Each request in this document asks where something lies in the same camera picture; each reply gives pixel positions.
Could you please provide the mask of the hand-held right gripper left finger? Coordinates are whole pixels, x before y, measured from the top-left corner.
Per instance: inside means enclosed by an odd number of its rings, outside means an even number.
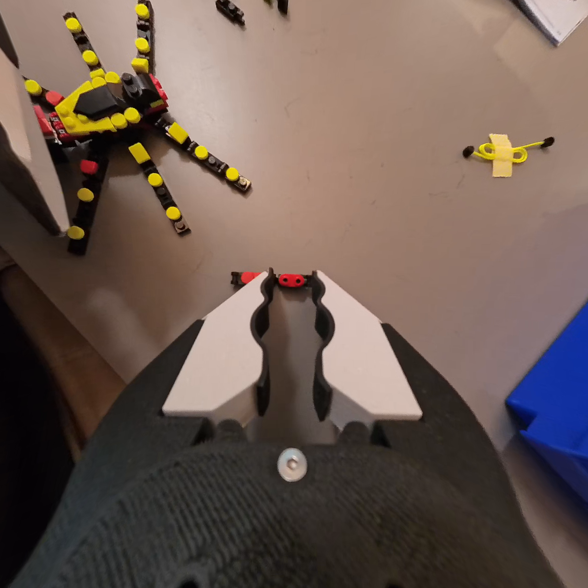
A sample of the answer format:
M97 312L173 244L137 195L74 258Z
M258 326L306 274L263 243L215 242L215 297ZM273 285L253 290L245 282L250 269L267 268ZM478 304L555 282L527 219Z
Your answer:
M163 404L172 417L232 419L246 426L270 400L268 350L275 273L261 272L208 313Z

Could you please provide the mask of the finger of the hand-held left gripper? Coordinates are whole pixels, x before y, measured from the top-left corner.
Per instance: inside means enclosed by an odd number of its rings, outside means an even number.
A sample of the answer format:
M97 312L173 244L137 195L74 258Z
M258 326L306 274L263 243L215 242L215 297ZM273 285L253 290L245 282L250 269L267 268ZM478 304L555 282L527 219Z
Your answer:
M62 187L13 46L1 47L1 185L51 235L66 233Z

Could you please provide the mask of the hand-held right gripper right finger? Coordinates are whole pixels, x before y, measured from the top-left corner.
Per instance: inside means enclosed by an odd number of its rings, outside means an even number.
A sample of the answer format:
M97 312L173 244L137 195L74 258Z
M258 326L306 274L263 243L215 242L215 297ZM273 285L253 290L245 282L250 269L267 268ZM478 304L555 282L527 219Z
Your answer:
M386 324L324 272L312 274L315 331L313 406L338 430L351 422L372 427L417 421L423 412L386 336Z

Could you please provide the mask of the black lego strip red tile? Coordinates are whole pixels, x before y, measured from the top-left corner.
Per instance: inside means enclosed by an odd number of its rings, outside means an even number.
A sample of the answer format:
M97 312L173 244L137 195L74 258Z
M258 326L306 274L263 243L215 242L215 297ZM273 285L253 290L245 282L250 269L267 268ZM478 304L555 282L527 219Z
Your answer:
M281 289L288 289L288 288L282 288L282 287L279 287L278 286L278 284L277 284L277 277L280 274L277 274L275 276L275 285L278 288L281 288ZM260 275L260 272L252 272L252 271L237 272L237 271L233 271L233 272L231 272L231 285L234 288L244 287L248 283L252 282L259 275ZM309 279L307 280L307 287L305 287L305 288L310 288L312 286L312 278L313 278L312 274L302 274L302 275L308 275L309 276Z

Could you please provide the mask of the yellow black lego spider model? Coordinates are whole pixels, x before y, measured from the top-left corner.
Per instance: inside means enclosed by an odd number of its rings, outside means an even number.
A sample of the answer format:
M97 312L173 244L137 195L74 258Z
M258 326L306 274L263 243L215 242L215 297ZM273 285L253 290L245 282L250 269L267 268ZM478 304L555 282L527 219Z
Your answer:
M106 70L75 12L63 20L88 67L90 79L68 96L49 91L33 79L24 78L25 89L37 115L40 129L55 164L68 161L68 148L84 146L80 162L84 181L77 191L77 210L66 235L68 252L83 256L88 248L99 198L107 174L112 147L124 144L154 191L176 234L190 232L182 212L141 138L146 129L164 134L234 189L249 191L250 180L237 168L217 158L204 145L193 141L168 114L168 97L155 76L154 10L151 1L136 1L137 55L132 72Z

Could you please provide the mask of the pile of lego pieces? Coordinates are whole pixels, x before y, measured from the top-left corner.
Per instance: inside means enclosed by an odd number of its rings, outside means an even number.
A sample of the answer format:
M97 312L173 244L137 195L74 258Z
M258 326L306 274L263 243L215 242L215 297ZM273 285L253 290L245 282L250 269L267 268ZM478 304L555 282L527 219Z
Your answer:
M279 13L286 17L289 13L289 1L265 1L268 5L276 3ZM229 21L240 26L245 27L245 14L234 4L233 1L215 1L217 10Z

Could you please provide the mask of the blue plastic bin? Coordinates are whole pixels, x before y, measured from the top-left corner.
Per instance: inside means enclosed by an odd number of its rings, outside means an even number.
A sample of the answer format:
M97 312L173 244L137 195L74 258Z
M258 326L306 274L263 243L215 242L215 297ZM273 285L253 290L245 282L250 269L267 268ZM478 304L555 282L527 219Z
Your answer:
M587 304L505 405L525 444L587 504Z

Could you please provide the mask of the beige tape piece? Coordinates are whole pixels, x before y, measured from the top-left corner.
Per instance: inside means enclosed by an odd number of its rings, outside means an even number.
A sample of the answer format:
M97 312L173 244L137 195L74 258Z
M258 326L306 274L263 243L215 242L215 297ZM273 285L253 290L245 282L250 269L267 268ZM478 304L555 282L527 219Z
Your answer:
M487 148L493 155L492 175L494 178L510 178L513 171L514 149L506 134L489 134L492 147Z

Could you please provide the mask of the open instruction booklet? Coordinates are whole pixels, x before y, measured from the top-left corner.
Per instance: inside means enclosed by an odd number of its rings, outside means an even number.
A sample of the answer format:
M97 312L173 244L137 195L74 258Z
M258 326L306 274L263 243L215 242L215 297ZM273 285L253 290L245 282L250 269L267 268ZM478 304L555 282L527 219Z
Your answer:
M554 46L587 19L587 1L512 1Z

